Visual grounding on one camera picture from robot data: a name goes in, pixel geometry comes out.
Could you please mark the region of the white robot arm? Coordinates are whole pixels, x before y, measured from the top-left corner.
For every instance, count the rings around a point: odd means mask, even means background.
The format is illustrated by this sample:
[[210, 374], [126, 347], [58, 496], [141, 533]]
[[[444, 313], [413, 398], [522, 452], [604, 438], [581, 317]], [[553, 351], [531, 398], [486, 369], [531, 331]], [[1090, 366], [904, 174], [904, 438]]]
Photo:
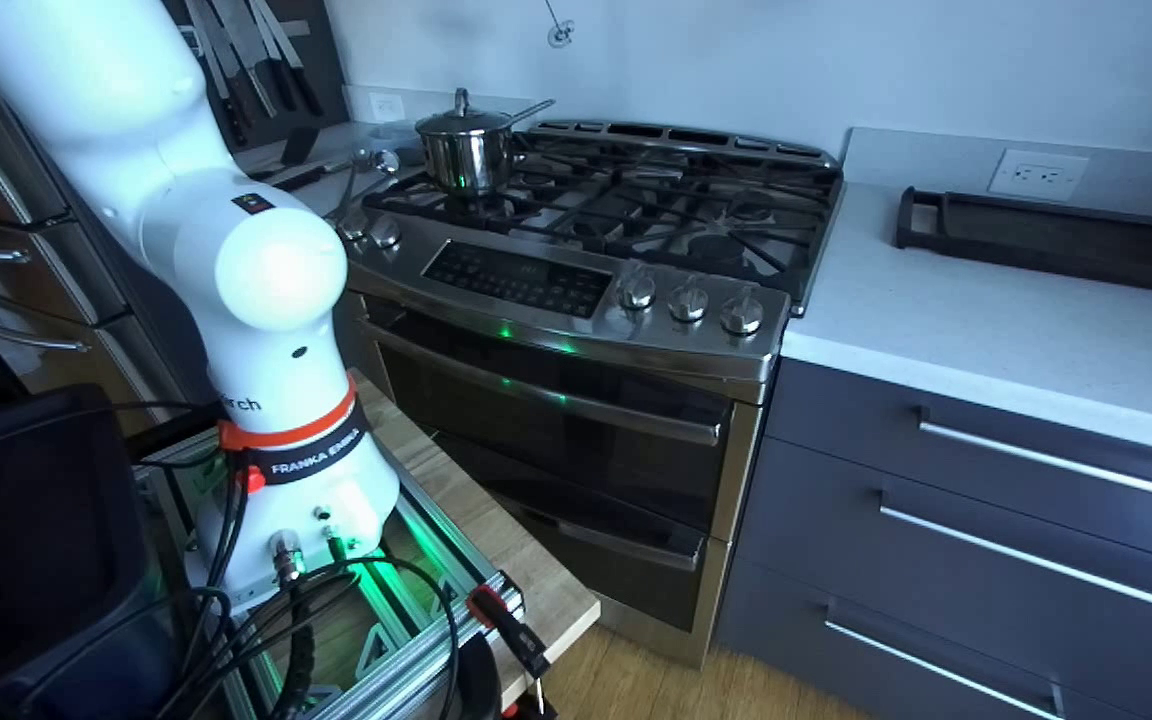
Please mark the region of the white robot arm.
[[275, 593], [282, 553], [372, 547], [399, 479], [336, 347], [344, 246], [234, 159], [166, 3], [0, 0], [0, 102], [199, 331], [244, 479], [244, 515], [199, 524], [234, 606]]

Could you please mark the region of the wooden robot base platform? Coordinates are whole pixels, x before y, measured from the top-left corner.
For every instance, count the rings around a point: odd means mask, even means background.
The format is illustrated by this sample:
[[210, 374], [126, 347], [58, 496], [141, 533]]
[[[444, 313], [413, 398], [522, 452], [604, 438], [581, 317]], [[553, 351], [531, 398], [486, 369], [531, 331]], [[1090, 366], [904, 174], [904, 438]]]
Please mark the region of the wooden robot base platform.
[[[525, 601], [525, 623], [546, 639], [549, 674], [538, 681], [556, 720], [581, 720], [581, 645], [600, 623], [600, 597], [586, 588], [517, 515], [510, 515], [423, 427], [415, 427], [370, 377], [358, 377], [375, 444], [448, 515], [448, 524], [500, 569]], [[538, 686], [522, 661], [492, 645], [500, 698], [517, 705]]]

